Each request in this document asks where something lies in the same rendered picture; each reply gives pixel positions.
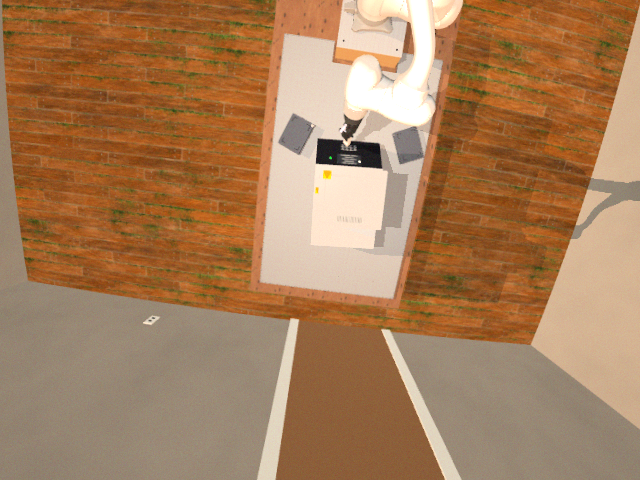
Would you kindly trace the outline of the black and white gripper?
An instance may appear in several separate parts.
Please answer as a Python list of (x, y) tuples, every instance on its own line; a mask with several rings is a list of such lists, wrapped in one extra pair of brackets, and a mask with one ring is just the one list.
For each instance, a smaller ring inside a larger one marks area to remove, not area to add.
[[(344, 119), (345, 119), (345, 122), (343, 124), (344, 126), (342, 128), (339, 128), (339, 131), (341, 132), (341, 136), (344, 138), (344, 142), (343, 143), (346, 146), (350, 145), (351, 138), (354, 137), (353, 133), (354, 134), (356, 133), (356, 131), (357, 131), (360, 123), (362, 122), (363, 118), (360, 119), (360, 120), (352, 120), (352, 119), (348, 118), (347, 116), (345, 116), (345, 114), (344, 114)], [(352, 134), (351, 134), (351, 132), (352, 132)], [(347, 136), (348, 136), (348, 138), (347, 138)]]

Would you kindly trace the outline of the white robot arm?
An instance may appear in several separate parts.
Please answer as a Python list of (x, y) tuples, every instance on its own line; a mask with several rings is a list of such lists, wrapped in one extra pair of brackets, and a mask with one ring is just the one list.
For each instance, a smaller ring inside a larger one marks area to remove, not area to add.
[(453, 23), (462, 5), (463, 0), (355, 0), (345, 3), (344, 12), (354, 14), (353, 32), (389, 34), (392, 17), (399, 17), (411, 24), (414, 41), (412, 64), (395, 81), (382, 73), (374, 56), (356, 58), (345, 83), (345, 115), (360, 120), (371, 110), (408, 126), (427, 123), (436, 109), (434, 98), (428, 94), (428, 77), (435, 56), (435, 29)]

